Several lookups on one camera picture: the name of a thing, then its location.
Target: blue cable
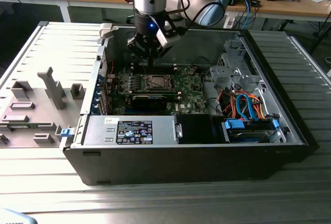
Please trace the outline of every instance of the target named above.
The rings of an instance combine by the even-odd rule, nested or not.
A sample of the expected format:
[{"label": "blue cable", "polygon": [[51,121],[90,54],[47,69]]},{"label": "blue cable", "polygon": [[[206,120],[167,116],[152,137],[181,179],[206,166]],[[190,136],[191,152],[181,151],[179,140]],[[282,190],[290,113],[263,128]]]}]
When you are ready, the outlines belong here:
[{"label": "blue cable", "polygon": [[250,114],[250,117],[254,120],[254,121],[258,121],[259,118],[256,116],[254,110],[253,110],[253,105],[252,105],[252,101],[250,100],[250,98],[245,95],[245,94],[240,94],[237,96],[237,99],[236,99],[236,108],[237,108],[237,112],[238,114],[240,114],[246,121],[248,121],[248,118],[246,115],[244,115],[241,110],[240,110],[240,105],[239,105],[239,102],[240,102],[240,99],[242,97],[245,97],[246,100],[247,100],[247,105],[248,105],[248,111],[249,111],[249,114]]},{"label": "blue cable", "polygon": [[246,26],[246,24],[247,24],[247,21],[248,21],[248,19],[249,19],[249,13],[250,13],[250,8],[249,8],[248,1],[247,1],[247,0],[244,0],[244,1],[245,1],[245,3],[246,3],[246,6],[247,6],[247,16],[246,16],[246,21],[245,21],[245,23],[244,23],[242,29],[245,28],[245,26]]}]

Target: wire bundle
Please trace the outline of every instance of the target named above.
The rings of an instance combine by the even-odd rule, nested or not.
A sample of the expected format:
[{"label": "wire bundle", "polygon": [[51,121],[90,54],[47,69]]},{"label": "wire bundle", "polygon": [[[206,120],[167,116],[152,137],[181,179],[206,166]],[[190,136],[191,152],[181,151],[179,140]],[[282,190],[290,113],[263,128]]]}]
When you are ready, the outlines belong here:
[{"label": "wire bundle", "polygon": [[[236,24],[232,27],[232,29],[235,29],[237,26],[238,26],[238,29],[239,29],[241,25],[243,25],[241,27],[241,29],[244,29],[246,26],[248,26],[251,23],[252,23],[252,25],[251,25],[251,27],[252,27],[254,25],[255,20],[256,20],[257,12],[259,11],[259,7],[257,8],[257,7],[254,6],[255,13],[252,16],[249,16],[249,14],[251,13],[251,0],[243,0],[243,1],[246,5],[246,9],[245,9],[245,11],[243,11],[240,19],[238,21],[235,20]],[[242,23],[241,20],[244,17],[245,12],[247,13],[247,15],[246,15],[244,23]]]},{"label": "wire bundle", "polygon": [[[219,103],[223,95],[227,95],[230,98],[230,104],[226,106],[222,110],[222,114],[231,117],[231,118],[239,118],[240,120],[248,120],[248,118],[244,115],[244,113],[247,110],[247,107],[249,109],[250,117],[252,119],[255,119],[256,117],[258,119],[265,119],[265,116],[263,114],[262,110],[262,101],[258,99],[255,95],[248,94],[244,91],[233,91],[231,93],[225,92],[225,90],[221,89],[220,94],[216,101]],[[248,98],[251,100],[252,108],[249,105]],[[246,106],[241,111],[239,106],[239,101],[243,100],[246,101]]]}]

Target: red cable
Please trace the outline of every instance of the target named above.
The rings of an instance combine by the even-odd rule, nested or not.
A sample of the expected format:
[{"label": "red cable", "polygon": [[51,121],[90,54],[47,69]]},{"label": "red cable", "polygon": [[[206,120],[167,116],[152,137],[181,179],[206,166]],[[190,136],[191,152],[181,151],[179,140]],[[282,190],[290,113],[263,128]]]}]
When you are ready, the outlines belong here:
[{"label": "red cable", "polygon": [[110,72],[110,75],[113,73],[114,71],[114,61],[112,61],[112,71]]}]

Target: metal slats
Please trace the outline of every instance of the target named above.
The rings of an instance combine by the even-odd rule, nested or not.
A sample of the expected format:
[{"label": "metal slats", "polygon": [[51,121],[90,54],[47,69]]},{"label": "metal slats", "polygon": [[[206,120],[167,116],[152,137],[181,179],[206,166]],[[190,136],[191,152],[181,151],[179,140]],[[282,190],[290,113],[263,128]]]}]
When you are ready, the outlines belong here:
[{"label": "metal slats", "polygon": [[[293,101],[317,141],[331,144],[331,89],[329,81],[318,73],[301,48],[285,33],[251,32],[275,75]],[[327,155],[322,165],[330,167],[331,156]]]},{"label": "metal slats", "polygon": [[0,160],[0,176],[6,175],[54,175],[54,174],[75,174],[76,171],[70,166],[66,159],[47,159],[40,163],[40,160]]},{"label": "metal slats", "polygon": [[32,87],[44,87],[37,72],[48,67],[63,88],[82,83],[86,88],[99,44],[99,25],[48,24],[31,46],[22,65],[11,75],[14,80],[28,80]]}]

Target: wooden table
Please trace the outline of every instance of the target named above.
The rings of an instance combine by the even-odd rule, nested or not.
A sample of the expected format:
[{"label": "wooden table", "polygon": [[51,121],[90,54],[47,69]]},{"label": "wooden table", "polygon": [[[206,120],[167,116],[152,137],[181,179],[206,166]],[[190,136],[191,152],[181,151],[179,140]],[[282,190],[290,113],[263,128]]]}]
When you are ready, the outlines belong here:
[{"label": "wooden table", "polygon": [[[99,8],[121,8],[132,9],[132,5],[127,4],[124,0],[20,0],[23,3],[34,4],[51,4],[58,5],[61,9],[65,22],[70,22],[68,6],[80,7],[99,7]],[[290,1],[261,1],[261,7],[257,13],[257,17],[271,19],[291,19],[291,20],[308,20],[308,21],[324,21],[331,10],[330,1],[315,3],[310,0],[294,0]],[[0,2],[17,2],[17,0],[0,0]],[[245,11],[245,5],[238,3],[235,6],[227,8],[227,19],[225,26],[229,21],[236,16],[241,15]]]}]

